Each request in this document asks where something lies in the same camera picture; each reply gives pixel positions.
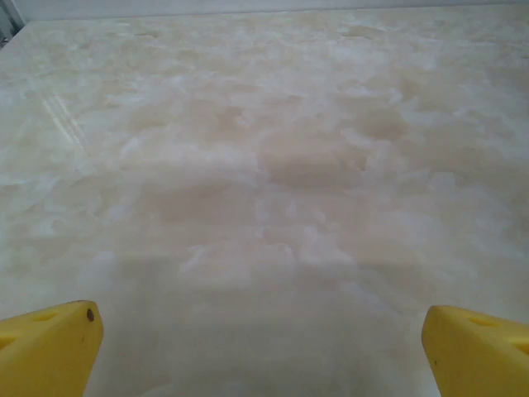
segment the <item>yellow plastic part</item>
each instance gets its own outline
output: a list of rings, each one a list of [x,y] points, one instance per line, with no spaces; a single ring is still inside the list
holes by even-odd
[[[82,396],[101,341],[94,302],[0,321],[0,396]]]
[[[432,306],[422,345],[442,397],[529,396],[529,326]]]

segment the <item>beige marble tile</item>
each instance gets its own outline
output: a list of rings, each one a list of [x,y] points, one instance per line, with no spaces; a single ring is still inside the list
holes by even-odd
[[[529,7],[32,22],[0,316],[94,299],[87,396],[429,396],[431,304],[529,321]]]

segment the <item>marble floor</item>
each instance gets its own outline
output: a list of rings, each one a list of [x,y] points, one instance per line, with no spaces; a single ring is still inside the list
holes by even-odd
[[[86,396],[436,396],[432,304],[529,322],[529,7],[31,22],[0,317],[96,300]]]

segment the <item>white wall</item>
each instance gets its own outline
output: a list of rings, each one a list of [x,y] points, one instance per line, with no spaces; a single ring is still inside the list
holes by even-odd
[[[213,12],[288,11],[516,2],[501,0],[12,0],[27,21]]]

